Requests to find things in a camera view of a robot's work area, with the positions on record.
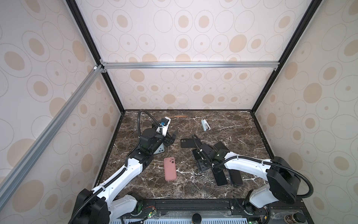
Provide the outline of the black phone case horizontal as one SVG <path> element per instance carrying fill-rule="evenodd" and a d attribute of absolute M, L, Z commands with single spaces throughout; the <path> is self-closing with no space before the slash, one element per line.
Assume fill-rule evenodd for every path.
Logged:
<path fill-rule="evenodd" d="M 202 143 L 200 140 L 193 140 L 193 139 L 181 139 L 180 140 L 181 148 L 197 148 L 201 145 L 202 145 Z"/>

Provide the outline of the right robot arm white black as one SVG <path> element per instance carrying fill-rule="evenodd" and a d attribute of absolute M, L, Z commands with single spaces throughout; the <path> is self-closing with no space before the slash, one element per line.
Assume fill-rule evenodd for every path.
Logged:
<path fill-rule="evenodd" d="M 202 163 L 210 167 L 214 173 L 220 173 L 223 169 L 242 171 L 267 182 L 261 188 L 253 189 L 247 194 L 242 206 L 248 214 L 277 201 L 294 204 L 297 198 L 309 198 L 314 192 L 310 180 L 294 170 L 281 157 L 261 160 L 208 144 L 196 144 L 195 147 Z"/>

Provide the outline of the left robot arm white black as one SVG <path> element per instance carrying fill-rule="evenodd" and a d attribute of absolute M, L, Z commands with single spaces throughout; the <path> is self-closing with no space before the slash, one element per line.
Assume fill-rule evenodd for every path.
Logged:
<path fill-rule="evenodd" d="M 175 142 L 173 134 L 158 133 L 154 128 L 143 131 L 135 148 L 127 155 L 124 165 L 111 177 L 92 190 L 83 189 L 77 196 L 70 224 L 109 224 L 113 220 L 133 212 L 139 198 L 116 196 L 125 186 L 153 161 L 154 153 L 161 146 Z"/>

